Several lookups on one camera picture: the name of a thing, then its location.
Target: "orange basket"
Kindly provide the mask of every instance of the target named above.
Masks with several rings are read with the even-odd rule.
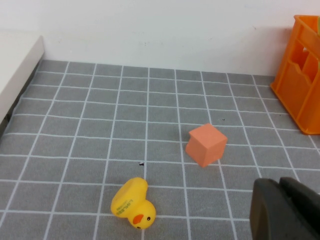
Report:
[[[320,134],[318,16],[296,15],[271,88],[305,134]]]

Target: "white table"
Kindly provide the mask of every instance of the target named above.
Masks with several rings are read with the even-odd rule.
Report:
[[[44,54],[42,36],[0,30],[0,122]]]

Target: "gray grid mat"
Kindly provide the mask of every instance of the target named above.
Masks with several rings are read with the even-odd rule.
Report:
[[[0,239],[250,239],[256,178],[320,192],[320,137],[297,130],[272,80],[42,61],[0,141]],[[205,123],[228,144],[201,168],[184,148]],[[157,210],[146,231],[110,212],[132,177]]]

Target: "foam cube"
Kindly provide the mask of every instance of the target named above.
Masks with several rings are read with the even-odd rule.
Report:
[[[223,156],[228,138],[210,123],[190,131],[189,134],[190,140],[185,151],[201,167],[204,168]]]

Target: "yellow rubber duck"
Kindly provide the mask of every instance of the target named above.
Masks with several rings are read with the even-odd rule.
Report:
[[[115,194],[111,212],[119,218],[128,218],[137,229],[146,229],[156,219],[154,205],[146,200],[148,183],[140,177],[128,180]]]

